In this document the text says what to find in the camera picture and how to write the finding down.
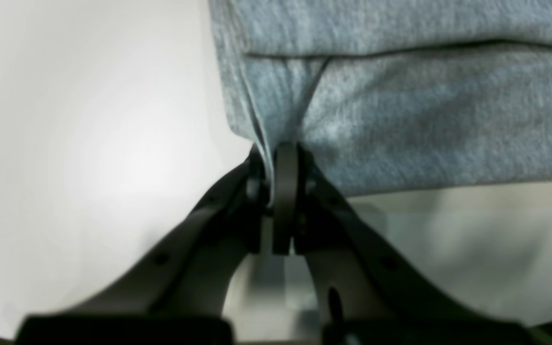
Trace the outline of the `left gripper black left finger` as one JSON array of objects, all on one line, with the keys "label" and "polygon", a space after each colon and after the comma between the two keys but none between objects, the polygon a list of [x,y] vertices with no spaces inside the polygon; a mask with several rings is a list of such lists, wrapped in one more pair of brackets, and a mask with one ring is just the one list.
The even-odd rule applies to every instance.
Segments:
[{"label": "left gripper black left finger", "polygon": [[258,149],[114,283],[60,312],[26,318],[17,345],[232,345],[230,280],[260,247],[264,167]]}]

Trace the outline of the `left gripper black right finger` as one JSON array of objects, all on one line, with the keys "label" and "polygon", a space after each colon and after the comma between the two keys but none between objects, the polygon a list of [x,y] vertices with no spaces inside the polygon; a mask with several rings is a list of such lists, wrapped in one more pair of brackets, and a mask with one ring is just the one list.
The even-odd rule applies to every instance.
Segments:
[{"label": "left gripper black right finger", "polygon": [[274,155],[272,251],[309,268],[324,345],[530,345],[515,322],[463,306],[362,221],[308,151]]}]

